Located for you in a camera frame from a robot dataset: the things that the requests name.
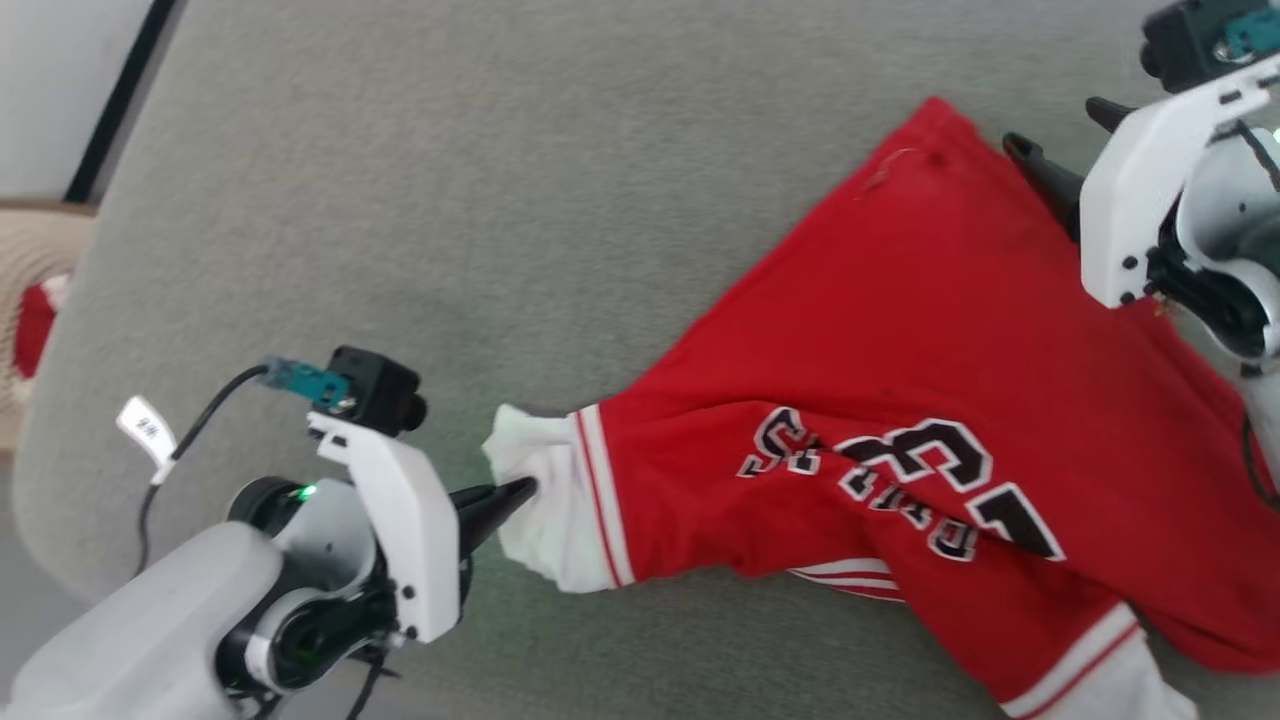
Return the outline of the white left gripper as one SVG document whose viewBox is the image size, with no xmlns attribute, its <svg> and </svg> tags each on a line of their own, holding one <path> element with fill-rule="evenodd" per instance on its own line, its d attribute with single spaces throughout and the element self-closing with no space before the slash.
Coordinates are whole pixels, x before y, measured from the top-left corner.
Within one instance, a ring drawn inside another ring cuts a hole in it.
<svg viewBox="0 0 1280 720">
<path fill-rule="evenodd" d="M 538 492 L 538 479 L 449 493 L 428 455 L 399 439 L 320 413 L 317 455 L 346 468 L 396 583 L 399 632 L 429 644 L 461 616 L 461 557 L 471 557 Z"/>
</svg>

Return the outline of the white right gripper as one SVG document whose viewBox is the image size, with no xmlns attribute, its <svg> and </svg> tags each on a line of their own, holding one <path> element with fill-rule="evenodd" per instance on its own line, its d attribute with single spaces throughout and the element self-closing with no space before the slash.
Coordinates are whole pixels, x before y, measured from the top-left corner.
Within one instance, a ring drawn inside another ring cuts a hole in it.
<svg viewBox="0 0 1280 720">
<path fill-rule="evenodd" d="M 1124 261 L 1146 261 L 1215 132 L 1265 108 L 1266 82 L 1277 70 L 1277 56 L 1265 58 L 1138 110 L 1088 97 L 1088 118 L 1114 135 L 1085 178 L 1050 160 L 1027 136 L 1004 135 L 1005 155 L 1070 241 L 1080 241 L 1082 283 L 1092 299 L 1115 309 L 1125 295 L 1140 293 L 1144 281 Z"/>
</svg>

